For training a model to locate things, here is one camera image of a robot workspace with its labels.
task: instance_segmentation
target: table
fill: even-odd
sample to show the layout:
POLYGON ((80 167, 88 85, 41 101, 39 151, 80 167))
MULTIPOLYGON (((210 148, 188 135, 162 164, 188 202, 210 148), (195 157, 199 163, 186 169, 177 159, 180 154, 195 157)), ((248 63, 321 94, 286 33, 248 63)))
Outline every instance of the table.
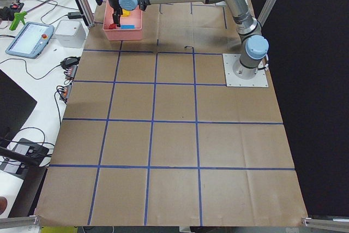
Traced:
MULTIPOLYGON (((37 1, 22 0, 25 3, 23 10, 28 10, 31 7, 39 4, 37 1)), ((74 0, 56 0, 59 5, 65 7, 77 8, 74 0)), ((94 0, 89 0, 92 10, 95 10, 96 3, 94 0)), ((42 14, 48 12, 52 8, 51 5, 43 5, 42 7, 36 9, 33 12, 28 13, 26 16, 26 21, 41 23, 40 17, 42 14)), ((61 17, 67 12, 74 11, 66 8, 57 7, 54 12, 48 14, 44 17, 44 22, 52 22, 55 19, 61 17)), ((15 31, 10 31, 8 28, 0 29, 0 34, 10 34, 16 35, 22 28, 20 24, 15 31)), ((11 43, 10 38, 0 38, 0 52, 2 54, 0 62, 8 58, 14 57, 7 55, 4 51, 7 46, 11 43)), ((28 64, 28 71, 36 77, 43 76, 51 68, 58 65, 61 60, 68 56, 80 56, 82 54, 83 48, 73 49, 62 47, 57 39, 51 39, 48 46, 43 50, 42 54, 37 59, 26 59, 28 64)), ((55 143, 57 134, 59 131, 59 119, 57 107, 53 98, 53 94, 56 90, 57 85, 62 85, 64 82, 63 69, 55 69, 47 77, 42 80, 34 80, 28 76, 25 72, 25 65, 22 61, 7 61, 0 65, 1 70, 8 74, 16 83, 18 83, 27 93, 29 93, 38 103, 33 111, 33 113, 28 118, 27 122, 23 127, 37 127, 44 131, 46 135, 46 141, 55 143)), ((65 104, 58 103, 61 115, 64 114, 65 104)), ((21 138, 26 138, 31 141, 42 141, 43 137, 39 131, 33 129, 24 130, 16 137, 14 140, 19 140, 21 138)), ((14 143, 9 145, 9 148, 14 147, 14 143)), ((46 165, 49 159, 44 159, 41 165, 46 165)), ((0 187, 0 195, 5 196, 8 199, 8 207, 6 211, 0 216, 0 218, 5 218, 8 216, 12 205, 16 199, 16 196, 22 185, 22 180, 0 171, 0 184, 5 185, 0 187)))
POLYGON ((141 41, 92 28, 36 210, 42 223, 300 225, 269 72, 268 88, 225 86, 222 53, 239 49, 227 9, 202 3, 149 6, 141 41))

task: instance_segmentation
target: computer monitor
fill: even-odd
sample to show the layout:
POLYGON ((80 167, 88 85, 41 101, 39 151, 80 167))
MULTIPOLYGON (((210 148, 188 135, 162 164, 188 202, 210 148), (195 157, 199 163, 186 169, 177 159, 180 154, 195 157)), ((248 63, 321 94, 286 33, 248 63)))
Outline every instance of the computer monitor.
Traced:
MULTIPOLYGON (((37 101, 0 70, 0 138, 12 140, 33 112, 37 101)), ((0 139, 0 146, 10 142, 0 139)))
MULTIPOLYGON (((20 139, 14 150, 7 149, 36 104, 34 98, 0 70, 0 156, 29 166, 40 165, 49 151, 48 148, 20 139)), ((6 163, 2 163, 0 168, 6 171, 6 163)))

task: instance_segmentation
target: yellow block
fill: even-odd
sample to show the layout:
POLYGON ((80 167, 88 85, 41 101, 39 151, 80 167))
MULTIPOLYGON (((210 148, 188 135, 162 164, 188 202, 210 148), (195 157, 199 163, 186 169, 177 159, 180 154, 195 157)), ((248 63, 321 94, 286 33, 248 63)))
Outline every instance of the yellow block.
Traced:
POLYGON ((122 17, 125 17, 125 16, 130 16, 130 14, 131 14, 131 11, 127 11, 127 10, 125 10, 125 9, 122 9, 122 17))
POLYGON ((41 233, 77 233, 77 227, 74 226, 44 226, 41 233))

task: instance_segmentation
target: metal mounting plate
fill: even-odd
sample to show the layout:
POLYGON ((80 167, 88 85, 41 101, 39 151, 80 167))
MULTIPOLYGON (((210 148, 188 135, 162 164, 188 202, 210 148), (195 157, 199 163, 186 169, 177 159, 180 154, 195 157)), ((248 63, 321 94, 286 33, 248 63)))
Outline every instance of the metal mounting plate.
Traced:
POLYGON ((224 72, 227 87, 269 87, 264 70, 259 70, 253 79, 241 79, 233 72, 233 65, 240 58, 240 54, 223 54, 224 72))

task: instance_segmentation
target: brown paper surface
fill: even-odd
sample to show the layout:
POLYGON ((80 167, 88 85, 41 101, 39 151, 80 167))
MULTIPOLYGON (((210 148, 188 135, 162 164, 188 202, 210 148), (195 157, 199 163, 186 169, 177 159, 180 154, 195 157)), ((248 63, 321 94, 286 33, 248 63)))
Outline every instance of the brown paper surface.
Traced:
MULTIPOLYGON (((102 22, 105 4, 98 7, 102 22)), ((90 30, 35 214, 43 225, 299 226, 306 209, 270 73, 225 86, 228 12, 148 6, 143 39, 90 30)))

